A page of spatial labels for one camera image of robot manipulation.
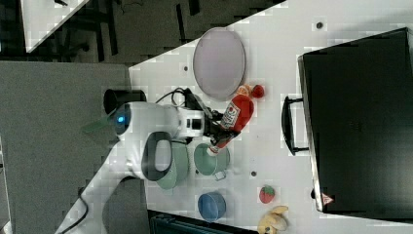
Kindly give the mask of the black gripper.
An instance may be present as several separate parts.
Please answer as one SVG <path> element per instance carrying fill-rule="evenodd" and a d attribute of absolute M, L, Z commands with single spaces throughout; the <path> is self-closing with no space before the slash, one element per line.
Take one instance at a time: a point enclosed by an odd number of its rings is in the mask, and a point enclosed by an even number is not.
<path fill-rule="evenodd" d="M 222 113 L 210 108 L 205 114 L 204 136 L 210 138 L 213 146 L 225 145 L 240 134 L 233 130 L 222 130 L 219 125 L 222 116 Z"/>

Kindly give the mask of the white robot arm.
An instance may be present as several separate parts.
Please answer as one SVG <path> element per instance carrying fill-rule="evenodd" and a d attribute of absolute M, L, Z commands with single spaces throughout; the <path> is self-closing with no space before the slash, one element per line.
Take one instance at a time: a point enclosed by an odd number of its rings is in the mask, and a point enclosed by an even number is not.
<path fill-rule="evenodd" d="M 119 141 L 89 184 L 80 193 L 55 234 L 107 234 L 103 209 L 120 182 L 128 177 L 150 181 L 164 178 L 171 168 L 172 152 L 158 151 L 161 141 L 172 146 L 175 140 L 209 137 L 213 145 L 238 133 L 223 128 L 211 112 L 197 104 L 160 105 L 130 101 L 109 114 Z"/>

